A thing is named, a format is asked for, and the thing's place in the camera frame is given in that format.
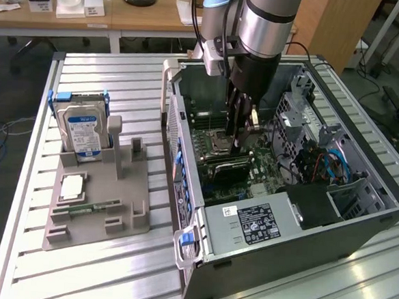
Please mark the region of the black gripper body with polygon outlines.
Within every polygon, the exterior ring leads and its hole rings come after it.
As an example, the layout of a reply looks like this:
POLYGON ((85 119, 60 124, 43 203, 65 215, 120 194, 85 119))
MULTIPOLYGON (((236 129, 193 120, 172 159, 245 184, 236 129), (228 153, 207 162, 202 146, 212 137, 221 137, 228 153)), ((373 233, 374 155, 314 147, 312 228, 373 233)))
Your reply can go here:
POLYGON ((281 59, 281 53, 272 58, 255 55, 235 56, 230 81, 241 93, 260 100, 273 80, 281 59))

